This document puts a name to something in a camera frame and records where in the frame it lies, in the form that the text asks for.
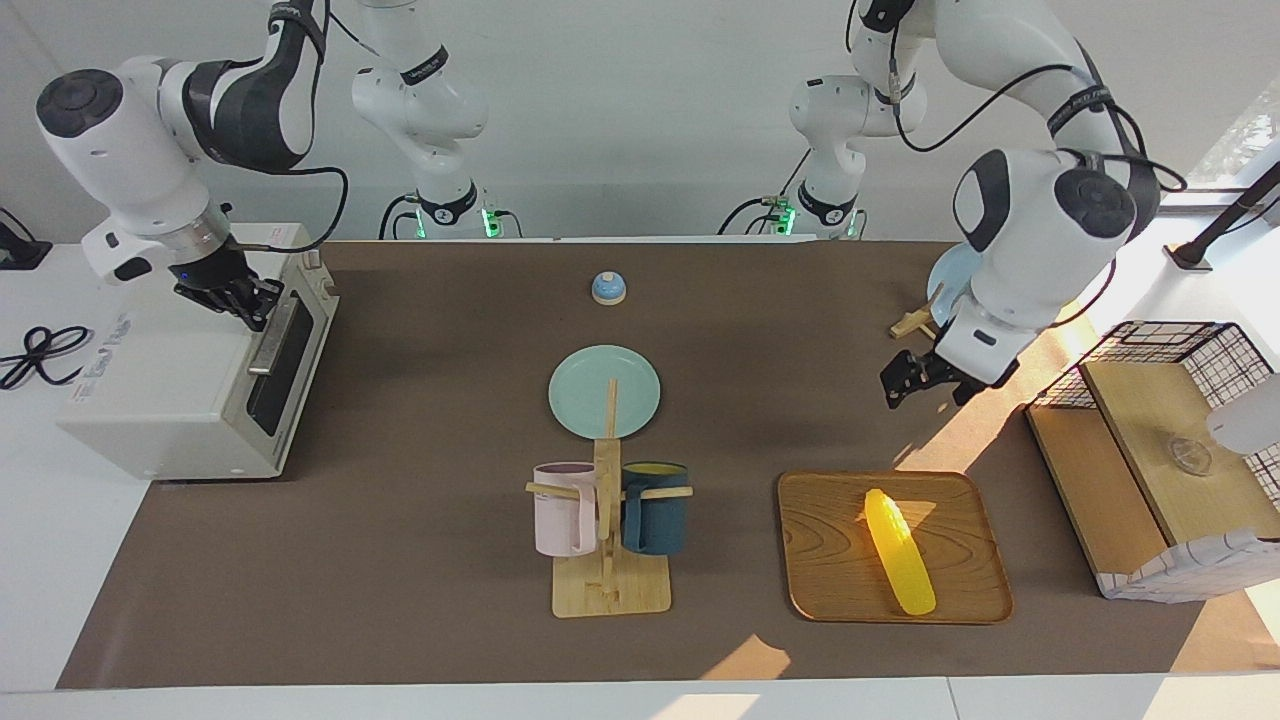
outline mug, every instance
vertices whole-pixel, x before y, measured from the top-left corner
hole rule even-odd
[[[628,462],[622,466],[626,503],[622,507],[622,547],[640,555],[675,555],[685,547],[684,497],[641,500],[653,488],[689,484],[689,468],[675,462]]]
[[[549,462],[534,468],[534,482],[577,491],[577,500],[534,493],[534,546],[550,557],[595,552],[595,465]]]

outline light blue plate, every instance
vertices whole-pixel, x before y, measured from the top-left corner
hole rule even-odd
[[[547,388],[556,419],[576,436],[603,438],[609,378],[618,379],[617,436],[645,427],[662,397],[658,373],[643,355],[616,345],[584,347],[556,368]]]
[[[933,304],[933,322],[940,328],[951,319],[951,306],[956,304],[960,293],[969,288],[969,278],[978,272],[979,265],[982,265],[982,255],[968,242],[961,242],[947,250],[933,264],[924,297],[933,297],[933,291],[938,287],[938,283],[946,286],[942,288],[942,295],[938,296],[937,302]]]

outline black wire basket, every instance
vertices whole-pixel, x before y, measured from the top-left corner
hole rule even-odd
[[[1041,391],[1032,406],[1097,409],[1084,383],[1084,363],[1178,363],[1187,368],[1211,407],[1253,389],[1274,370],[1235,323],[1130,320],[1116,325],[1093,350]],[[1280,445],[1244,459],[1280,509]]]

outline yellow corn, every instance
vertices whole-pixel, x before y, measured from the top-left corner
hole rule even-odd
[[[924,569],[920,548],[911,538],[911,529],[902,519],[893,498],[876,488],[867,493],[867,525],[872,530],[872,541],[879,555],[893,597],[908,615],[933,612],[938,600],[933,594],[929,571]]]

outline brown table mat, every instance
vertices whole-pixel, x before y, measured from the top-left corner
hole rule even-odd
[[[943,250],[333,245],[343,301],[283,482],[152,486],[59,687],[694,679],[759,641],[786,678],[1167,671],[1199,605],[1098,596],[1007,402],[965,409],[1007,420],[934,469],[982,488],[1009,623],[829,625],[787,601],[778,475],[891,468],[955,413],[945,391],[891,413],[878,382]],[[603,269],[617,307],[588,295]],[[547,380],[596,343],[662,378],[623,459],[685,462],[698,495],[671,612],[563,621],[521,488],[591,456]]]

